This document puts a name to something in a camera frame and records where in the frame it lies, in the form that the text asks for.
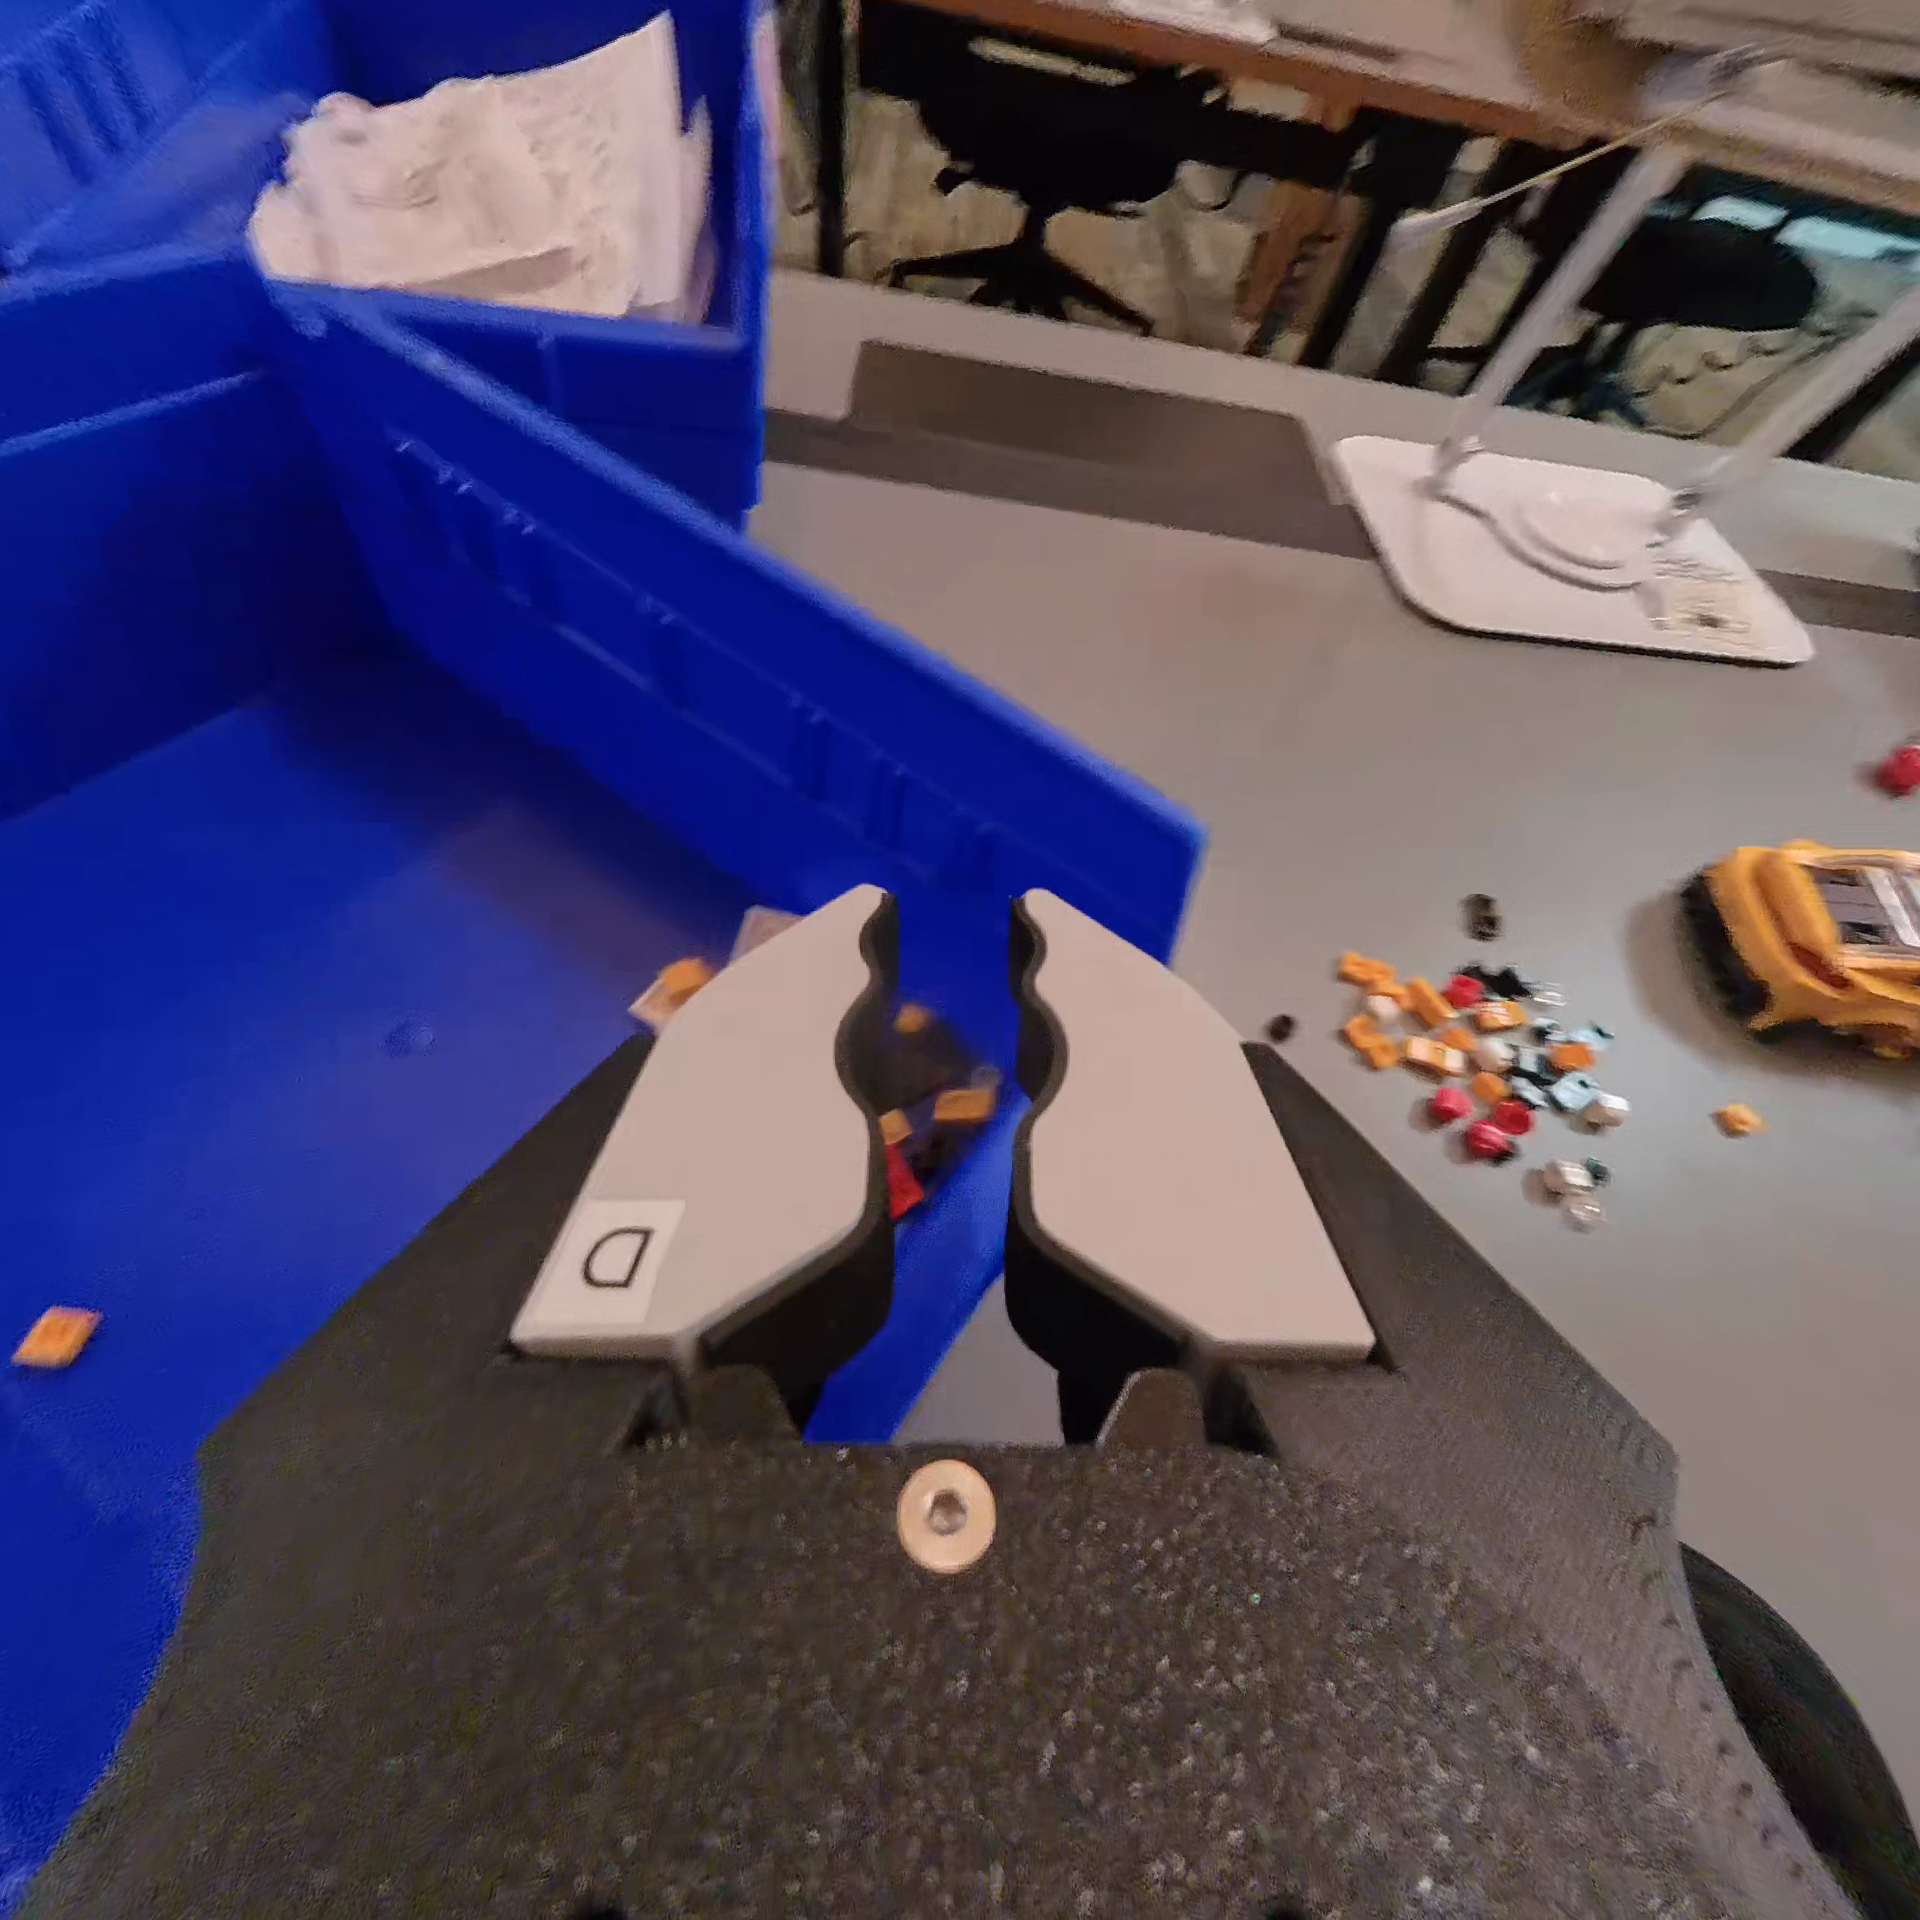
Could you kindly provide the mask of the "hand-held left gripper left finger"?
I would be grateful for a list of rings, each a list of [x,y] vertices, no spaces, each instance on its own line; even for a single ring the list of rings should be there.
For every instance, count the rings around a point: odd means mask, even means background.
[[[897,899],[858,882],[683,1000],[516,1310],[516,1353],[688,1373],[865,1243],[888,1312],[885,1146],[854,1047],[896,961]]]

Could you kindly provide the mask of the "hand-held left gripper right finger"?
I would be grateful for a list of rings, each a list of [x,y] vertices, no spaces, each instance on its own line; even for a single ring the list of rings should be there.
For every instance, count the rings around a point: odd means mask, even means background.
[[[1352,1367],[1379,1336],[1235,1027],[1063,896],[1012,901],[1003,1304],[1063,1411],[1140,1371]]]

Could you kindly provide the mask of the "cluster of mixed lego plates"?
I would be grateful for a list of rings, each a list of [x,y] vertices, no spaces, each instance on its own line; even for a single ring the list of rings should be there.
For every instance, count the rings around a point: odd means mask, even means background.
[[[800,919],[781,908],[747,906],[723,965],[737,965]],[[627,1017],[658,1037],[721,969],[699,953],[673,957],[627,1003]],[[883,1020],[868,1071],[885,1154],[889,1219],[900,1226],[929,1207],[996,1117],[1000,1070],[935,1005],[897,994]]]

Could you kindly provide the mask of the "pile of small lego pieces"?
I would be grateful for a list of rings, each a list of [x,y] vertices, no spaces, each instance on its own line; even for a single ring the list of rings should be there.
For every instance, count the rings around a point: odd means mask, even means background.
[[[1632,1117],[1619,1027],[1575,1016],[1548,977],[1489,957],[1410,972],[1364,947],[1330,963],[1335,1040],[1356,1066],[1413,1082],[1411,1122],[1455,1164],[1511,1169],[1571,1232],[1610,1219],[1611,1136]]]

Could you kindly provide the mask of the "blue storage bin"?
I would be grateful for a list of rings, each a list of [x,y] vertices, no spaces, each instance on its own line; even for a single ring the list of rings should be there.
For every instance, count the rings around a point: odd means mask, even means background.
[[[664,13],[712,132],[716,283],[699,321],[395,315],[733,525],[757,501],[770,271],[772,20],[757,4],[181,1],[2,6],[3,275],[235,254],[280,132],[323,93],[401,101],[547,67]]]
[[[398,318],[235,252],[3,285],[3,1916],[240,1403],[753,904],[1173,953],[1203,828]],[[63,1370],[48,1307],[101,1324]]]

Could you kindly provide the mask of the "yellow lego car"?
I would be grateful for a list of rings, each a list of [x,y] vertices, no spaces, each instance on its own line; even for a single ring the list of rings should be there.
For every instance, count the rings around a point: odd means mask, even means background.
[[[1740,845],[1688,877],[1677,912],[1717,1001],[1753,1040],[1816,1034],[1916,1057],[1916,852]]]

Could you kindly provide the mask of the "person's left forearm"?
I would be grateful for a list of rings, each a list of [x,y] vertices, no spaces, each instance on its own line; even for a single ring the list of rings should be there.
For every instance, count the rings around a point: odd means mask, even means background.
[[[1691,1545],[1680,1558],[1721,1689],[1811,1849],[1859,1916],[1913,1917],[1916,1831],[1854,1700],[1758,1592]]]

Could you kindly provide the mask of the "white book stand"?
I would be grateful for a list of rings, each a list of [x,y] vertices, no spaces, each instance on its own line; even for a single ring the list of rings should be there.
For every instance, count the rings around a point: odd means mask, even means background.
[[[1578,296],[1710,137],[1766,158],[1916,183],[1916,134],[1866,99],[1867,75],[1916,75],[1916,13],[1897,4],[1628,4],[1619,34],[1664,49],[1643,82],[1642,128],[1621,179],[1484,363],[1439,443],[1349,436],[1334,468],[1405,603],[1498,640],[1791,668],[1811,659],[1804,621],[1721,538],[1710,509],[1833,417],[1916,341],[1916,292],[1833,348],[1788,400],[1685,485],[1487,450],[1484,427]],[[1653,559],[1695,558],[1753,577],[1763,649],[1705,649],[1657,634],[1640,586]]]

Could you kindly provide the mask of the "white paper sheet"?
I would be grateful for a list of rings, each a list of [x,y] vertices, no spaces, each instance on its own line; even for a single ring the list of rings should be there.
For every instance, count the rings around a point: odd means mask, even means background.
[[[251,204],[255,267],[611,321],[702,323],[717,275],[712,119],[683,109],[671,16],[574,60],[329,92]]]

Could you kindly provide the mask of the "black office chair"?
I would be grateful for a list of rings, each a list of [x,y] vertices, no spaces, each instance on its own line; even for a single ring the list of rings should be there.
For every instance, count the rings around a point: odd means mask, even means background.
[[[873,6],[858,27],[858,82],[911,103],[941,152],[941,196],[980,183],[1020,204],[1007,241],[893,259],[883,285],[967,279],[973,305],[1068,321],[1085,307],[1135,334],[1152,318],[1047,249],[1066,212],[1126,217],[1167,192],[1185,159],[1180,134],[1214,101],[1205,71],[1161,63],[1092,63],[1045,49],[1043,63],[996,58],[1000,36],[971,18]]]
[[[1645,427],[1643,400],[1628,379],[1643,336],[1794,336],[1818,300],[1814,267],[1772,231],[1725,219],[1648,217],[1578,296],[1575,310],[1588,323],[1570,346],[1537,358],[1520,404]]]

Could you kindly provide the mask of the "light wooden desk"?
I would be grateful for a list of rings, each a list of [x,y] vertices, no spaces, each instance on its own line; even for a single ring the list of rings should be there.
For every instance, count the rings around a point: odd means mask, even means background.
[[[1119,4],[921,1],[915,12],[986,36],[1029,39],[1071,60],[1184,67],[1283,87],[1332,109],[1359,109],[1548,150],[1630,137],[1643,125],[1648,49],[1614,38],[1571,4],[1359,4],[1359,38],[1270,25],[1259,39],[1212,16],[1160,18]]]

